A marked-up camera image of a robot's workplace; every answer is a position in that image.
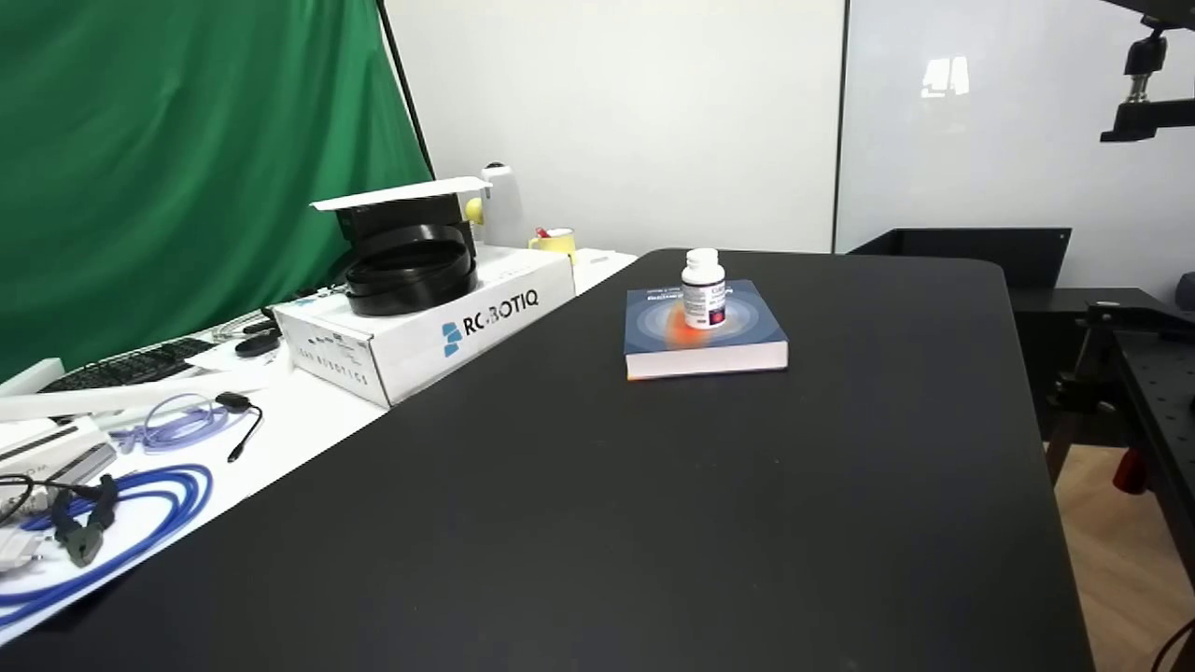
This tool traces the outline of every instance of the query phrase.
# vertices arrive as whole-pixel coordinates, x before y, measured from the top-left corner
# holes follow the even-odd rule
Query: blue cable
[[[200,399],[200,402],[186,407],[185,410],[182,411],[183,417],[178,417],[161,424],[153,424],[154,415],[157,415],[163,407],[171,402],[185,399],[188,397],[195,397]],[[158,405],[153,407],[153,409],[149,410],[149,415],[146,416],[145,423],[139,424],[133,429],[110,432],[109,434],[120,441],[121,452],[129,452],[133,450],[133,446],[141,444],[145,447],[145,452],[148,454],[164,453],[198,444],[208,436],[213,436],[225,429],[228,429],[245,417],[245,414],[237,414],[237,419],[228,422],[228,415],[229,413],[226,407],[222,404],[213,404],[212,399],[204,397],[203,395],[174,395],[173,397],[163,399]]]
[[[200,483],[196,475],[203,476],[204,483]],[[177,483],[182,485],[184,490],[183,499],[179,500],[178,495],[172,490],[125,491],[131,488],[157,483]],[[178,464],[123,476],[116,479],[116,485],[121,493],[117,497],[118,501],[161,497],[170,502],[170,513],[148,537],[86,574],[36,591],[0,593],[0,607],[18,607],[16,611],[0,615],[0,628],[12,625],[31,613],[37,613],[74,595],[124,564],[128,564],[174,532],[178,532],[182,527],[195,520],[195,517],[208,505],[208,500],[212,497],[213,479],[208,468],[201,464]],[[72,517],[78,517],[87,513],[94,506],[94,502],[75,499],[71,502],[69,512]],[[20,529],[27,532],[41,532],[49,530],[50,526],[50,518],[45,515],[25,521]]]

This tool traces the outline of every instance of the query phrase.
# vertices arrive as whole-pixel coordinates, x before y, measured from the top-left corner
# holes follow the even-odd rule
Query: keyboard
[[[170,341],[148,350],[120,355],[85,366],[59,378],[42,387],[41,391],[69,392],[161,380],[191,368],[191,365],[183,360],[214,347],[215,343],[198,338]]]

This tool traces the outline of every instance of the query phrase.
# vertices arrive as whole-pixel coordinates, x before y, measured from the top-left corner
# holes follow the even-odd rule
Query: white cardboard box
[[[295,366],[394,405],[574,297],[566,255],[477,248],[477,288],[394,317],[354,314],[344,294],[275,307]]]

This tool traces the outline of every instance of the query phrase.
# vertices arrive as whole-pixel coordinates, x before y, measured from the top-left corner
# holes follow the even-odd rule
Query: book
[[[725,322],[685,324],[680,287],[626,293],[626,377],[630,380],[776,371],[789,367],[789,337],[750,280],[727,282]]]

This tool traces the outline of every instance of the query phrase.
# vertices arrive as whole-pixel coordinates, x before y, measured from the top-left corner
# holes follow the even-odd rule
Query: green backdrop
[[[428,179],[370,0],[0,0],[0,379],[320,279],[314,200]]]

